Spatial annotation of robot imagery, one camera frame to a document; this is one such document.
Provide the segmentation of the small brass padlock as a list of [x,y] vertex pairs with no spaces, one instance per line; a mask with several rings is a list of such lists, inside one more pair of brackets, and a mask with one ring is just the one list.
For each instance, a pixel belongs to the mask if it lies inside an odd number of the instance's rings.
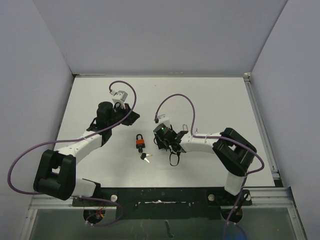
[[183,124],[182,125],[182,130],[185,131],[185,132],[188,132],[189,131],[188,126],[186,124]]

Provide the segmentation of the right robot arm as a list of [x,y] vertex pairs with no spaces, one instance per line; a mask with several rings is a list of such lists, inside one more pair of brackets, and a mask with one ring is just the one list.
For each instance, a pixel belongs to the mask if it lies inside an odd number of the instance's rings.
[[228,171],[223,200],[230,205],[239,201],[245,176],[257,150],[237,131],[227,127],[216,134],[191,134],[187,130],[175,132],[161,123],[153,133],[160,150],[170,150],[177,156],[188,152],[215,154]]

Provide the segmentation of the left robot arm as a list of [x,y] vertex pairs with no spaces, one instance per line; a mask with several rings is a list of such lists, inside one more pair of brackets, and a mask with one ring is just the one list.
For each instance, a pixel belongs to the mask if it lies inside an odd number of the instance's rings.
[[104,101],[99,103],[96,117],[76,141],[58,150],[43,152],[33,182],[33,189],[60,200],[70,197],[83,197],[88,204],[100,203],[102,193],[100,185],[94,181],[79,178],[76,166],[94,150],[102,147],[112,136],[112,128],[117,125],[131,126],[140,115],[125,103]]

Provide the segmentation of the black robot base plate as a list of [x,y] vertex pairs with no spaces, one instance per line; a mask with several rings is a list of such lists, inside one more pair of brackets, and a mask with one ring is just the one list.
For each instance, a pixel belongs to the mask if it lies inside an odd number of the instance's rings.
[[233,207],[251,206],[249,190],[232,195],[223,187],[101,187],[92,200],[74,199],[72,206],[112,207],[121,205],[116,216],[122,220],[219,220]]

